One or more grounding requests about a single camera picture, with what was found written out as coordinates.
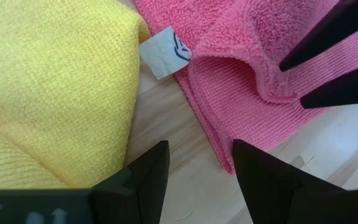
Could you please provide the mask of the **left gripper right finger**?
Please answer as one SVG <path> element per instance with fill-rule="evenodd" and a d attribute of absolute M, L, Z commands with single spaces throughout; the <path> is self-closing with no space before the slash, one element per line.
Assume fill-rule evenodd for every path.
<path fill-rule="evenodd" d="M 345 190 L 236 139 L 236 177 L 254 223 L 358 223 L 358 190 Z"/>

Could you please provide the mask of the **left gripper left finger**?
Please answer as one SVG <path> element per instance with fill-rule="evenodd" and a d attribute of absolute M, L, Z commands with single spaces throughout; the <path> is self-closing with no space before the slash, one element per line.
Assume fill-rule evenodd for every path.
<path fill-rule="evenodd" d="M 159 223 L 168 171 L 160 141 L 92 188 L 0 190 L 0 223 Z"/>

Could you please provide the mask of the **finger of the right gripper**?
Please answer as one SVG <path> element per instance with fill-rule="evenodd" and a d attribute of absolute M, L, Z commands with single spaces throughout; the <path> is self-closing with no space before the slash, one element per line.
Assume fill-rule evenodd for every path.
<path fill-rule="evenodd" d="M 317 87 L 300 103 L 305 109 L 358 104 L 358 69 Z"/>
<path fill-rule="evenodd" d="M 280 62 L 279 68 L 285 72 L 296 67 L 357 31 L 358 0 L 339 0 Z"/>

